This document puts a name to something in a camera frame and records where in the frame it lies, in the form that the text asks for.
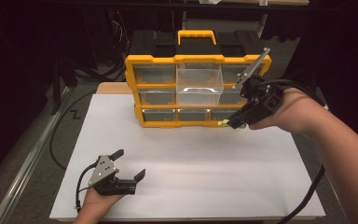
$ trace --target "human arm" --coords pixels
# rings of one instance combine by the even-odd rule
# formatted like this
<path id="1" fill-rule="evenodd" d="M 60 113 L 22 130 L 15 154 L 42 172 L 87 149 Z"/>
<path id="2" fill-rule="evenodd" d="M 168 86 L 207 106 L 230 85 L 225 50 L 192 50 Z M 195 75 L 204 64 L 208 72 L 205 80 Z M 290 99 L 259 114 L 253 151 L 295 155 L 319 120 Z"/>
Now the human arm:
<path id="1" fill-rule="evenodd" d="M 315 143 L 348 220 L 358 223 L 358 134 L 296 89 L 285 91 L 276 113 L 249 128 L 269 126 L 301 133 Z"/>
<path id="2" fill-rule="evenodd" d="M 101 196 L 94 188 L 88 189 L 83 207 L 74 224 L 98 223 L 109 212 L 110 208 L 123 197 L 124 195 Z"/>

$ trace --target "white table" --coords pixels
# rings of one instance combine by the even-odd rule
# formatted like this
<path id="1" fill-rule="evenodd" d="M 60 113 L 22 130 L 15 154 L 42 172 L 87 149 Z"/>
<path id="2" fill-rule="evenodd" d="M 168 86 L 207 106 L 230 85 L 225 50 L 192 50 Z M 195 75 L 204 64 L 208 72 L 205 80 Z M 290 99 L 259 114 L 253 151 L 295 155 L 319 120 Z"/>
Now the white table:
<path id="1" fill-rule="evenodd" d="M 50 218 L 76 217 L 81 172 L 102 154 L 124 149 L 117 177 L 146 175 L 135 195 L 105 219 L 262 220 L 288 215 L 305 196 L 310 177 L 290 133 L 231 128 L 142 128 L 131 94 L 93 95 Z M 92 170 L 83 178 L 86 187 Z M 83 202 L 84 191 L 80 194 Z M 316 193 L 297 218 L 324 216 Z"/>

